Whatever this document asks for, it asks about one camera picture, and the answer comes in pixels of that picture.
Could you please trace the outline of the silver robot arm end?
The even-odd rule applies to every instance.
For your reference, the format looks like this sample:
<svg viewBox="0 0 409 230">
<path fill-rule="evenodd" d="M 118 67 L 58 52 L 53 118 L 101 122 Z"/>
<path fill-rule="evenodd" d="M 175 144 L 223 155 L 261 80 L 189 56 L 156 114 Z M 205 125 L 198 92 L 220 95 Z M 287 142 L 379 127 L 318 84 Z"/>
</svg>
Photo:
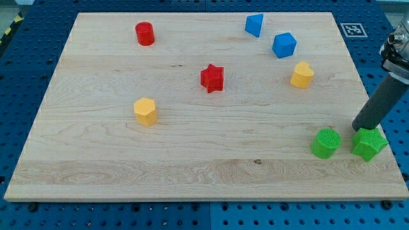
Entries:
<svg viewBox="0 0 409 230">
<path fill-rule="evenodd" d="M 388 34 L 380 49 L 382 68 L 390 76 L 408 85 L 408 15 Z"/>
</svg>

